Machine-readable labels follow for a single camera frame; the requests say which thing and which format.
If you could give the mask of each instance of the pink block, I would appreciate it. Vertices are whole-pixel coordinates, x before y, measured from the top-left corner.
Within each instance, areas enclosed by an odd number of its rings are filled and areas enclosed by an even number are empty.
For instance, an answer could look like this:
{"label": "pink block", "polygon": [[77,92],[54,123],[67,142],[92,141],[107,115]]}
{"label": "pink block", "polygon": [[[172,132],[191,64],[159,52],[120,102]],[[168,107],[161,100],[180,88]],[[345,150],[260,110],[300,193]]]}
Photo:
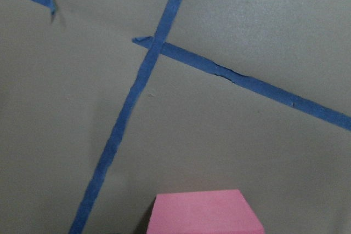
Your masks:
{"label": "pink block", "polygon": [[239,190],[158,194],[147,234],[264,234]]}

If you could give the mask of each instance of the pink cube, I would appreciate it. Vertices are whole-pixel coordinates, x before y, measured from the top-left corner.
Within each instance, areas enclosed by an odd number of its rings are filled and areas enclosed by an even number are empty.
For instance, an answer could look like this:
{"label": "pink cube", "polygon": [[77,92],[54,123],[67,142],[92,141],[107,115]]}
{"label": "pink cube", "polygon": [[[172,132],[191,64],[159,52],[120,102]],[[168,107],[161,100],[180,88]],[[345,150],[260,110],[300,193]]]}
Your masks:
{"label": "pink cube", "polygon": [[147,234],[264,234],[239,190],[158,194]]}

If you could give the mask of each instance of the gray floor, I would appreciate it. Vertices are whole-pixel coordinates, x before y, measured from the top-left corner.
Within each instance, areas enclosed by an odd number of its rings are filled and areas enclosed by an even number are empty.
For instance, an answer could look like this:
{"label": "gray floor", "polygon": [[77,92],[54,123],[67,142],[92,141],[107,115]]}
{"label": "gray floor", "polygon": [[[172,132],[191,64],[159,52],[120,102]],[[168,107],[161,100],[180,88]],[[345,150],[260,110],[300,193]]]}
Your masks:
{"label": "gray floor", "polygon": [[[67,233],[167,0],[0,0],[0,232]],[[351,115],[351,0],[184,0],[167,39]],[[351,231],[351,133],[160,56],[84,233],[240,189],[266,232]]]}

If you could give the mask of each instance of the pink box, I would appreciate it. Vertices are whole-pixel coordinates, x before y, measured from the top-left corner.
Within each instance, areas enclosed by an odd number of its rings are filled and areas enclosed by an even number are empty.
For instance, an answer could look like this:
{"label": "pink box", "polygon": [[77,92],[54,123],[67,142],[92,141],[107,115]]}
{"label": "pink box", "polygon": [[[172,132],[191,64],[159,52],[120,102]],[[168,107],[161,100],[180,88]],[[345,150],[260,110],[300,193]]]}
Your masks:
{"label": "pink box", "polygon": [[158,194],[147,234],[264,234],[239,190]]}

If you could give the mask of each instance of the gray surface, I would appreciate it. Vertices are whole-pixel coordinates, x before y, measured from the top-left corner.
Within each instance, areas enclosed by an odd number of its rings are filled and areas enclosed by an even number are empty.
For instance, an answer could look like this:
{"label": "gray surface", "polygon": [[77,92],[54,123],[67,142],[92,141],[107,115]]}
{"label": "gray surface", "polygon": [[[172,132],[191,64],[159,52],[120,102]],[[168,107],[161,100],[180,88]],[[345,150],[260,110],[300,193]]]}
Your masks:
{"label": "gray surface", "polygon": [[[66,233],[167,0],[0,0],[0,232]],[[184,0],[167,41],[351,115],[351,0]],[[267,233],[351,231],[351,133],[164,56],[85,233],[240,189]]]}

